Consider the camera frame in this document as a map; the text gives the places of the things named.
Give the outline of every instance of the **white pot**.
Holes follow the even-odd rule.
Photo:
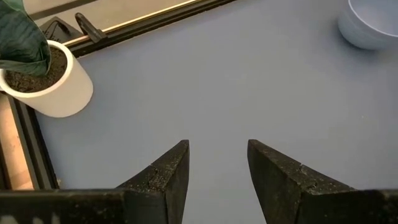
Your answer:
[[[93,82],[67,47],[52,40],[48,43],[62,50],[68,60],[67,69],[57,83],[35,93],[21,93],[10,88],[4,79],[4,70],[0,69],[0,87],[40,113],[62,118],[79,112],[88,104],[93,95]]]

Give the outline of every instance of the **light blue surface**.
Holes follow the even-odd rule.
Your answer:
[[[254,138],[353,187],[398,188],[398,54],[348,44],[344,1],[238,0],[81,58],[87,108],[38,115],[62,187],[115,187],[189,139],[184,223],[264,223]]]
[[[398,45],[398,1],[346,0],[338,19],[341,34],[357,47],[382,50]]]

